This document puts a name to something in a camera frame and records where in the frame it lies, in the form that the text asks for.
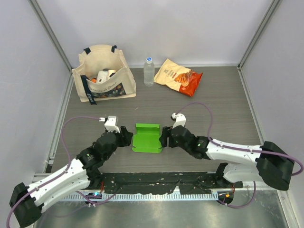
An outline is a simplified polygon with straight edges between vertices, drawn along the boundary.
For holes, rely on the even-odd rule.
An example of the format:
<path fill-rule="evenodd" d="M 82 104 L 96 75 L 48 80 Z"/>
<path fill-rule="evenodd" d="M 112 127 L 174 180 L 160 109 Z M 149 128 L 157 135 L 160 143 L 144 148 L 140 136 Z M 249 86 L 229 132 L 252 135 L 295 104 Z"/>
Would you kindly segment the green paper box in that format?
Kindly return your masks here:
<path fill-rule="evenodd" d="M 162 144 L 160 138 L 160 125 L 152 123 L 136 123 L 136 134 L 133 136 L 134 152 L 160 153 Z"/>

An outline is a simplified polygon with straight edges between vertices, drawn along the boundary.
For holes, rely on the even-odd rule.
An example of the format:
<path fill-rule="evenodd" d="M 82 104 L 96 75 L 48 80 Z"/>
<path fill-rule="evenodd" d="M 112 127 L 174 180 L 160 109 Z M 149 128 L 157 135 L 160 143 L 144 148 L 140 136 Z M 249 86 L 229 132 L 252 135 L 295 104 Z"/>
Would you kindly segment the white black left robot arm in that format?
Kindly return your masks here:
<path fill-rule="evenodd" d="M 130 146 L 133 133 L 122 126 L 119 131 L 105 131 L 91 146 L 82 150 L 66 166 L 46 178 L 13 189 L 9 201 L 11 210 L 6 226 L 10 227 L 12 215 L 21 228 L 35 223 L 42 214 L 65 196 L 89 187 L 97 189 L 102 175 L 98 170 L 119 147 Z"/>

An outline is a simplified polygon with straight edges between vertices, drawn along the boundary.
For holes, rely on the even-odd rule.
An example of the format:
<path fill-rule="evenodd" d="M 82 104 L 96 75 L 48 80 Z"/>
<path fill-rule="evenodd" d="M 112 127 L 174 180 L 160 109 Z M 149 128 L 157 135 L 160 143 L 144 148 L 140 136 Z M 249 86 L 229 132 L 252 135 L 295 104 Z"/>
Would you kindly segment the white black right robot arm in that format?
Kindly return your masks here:
<path fill-rule="evenodd" d="M 294 161 L 275 143 L 246 146 L 195 136 L 179 125 L 163 127 L 159 138 L 162 147 L 180 147 L 196 159 L 223 160 L 214 176 L 224 188 L 238 181 L 261 181 L 276 190 L 288 190 Z"/>

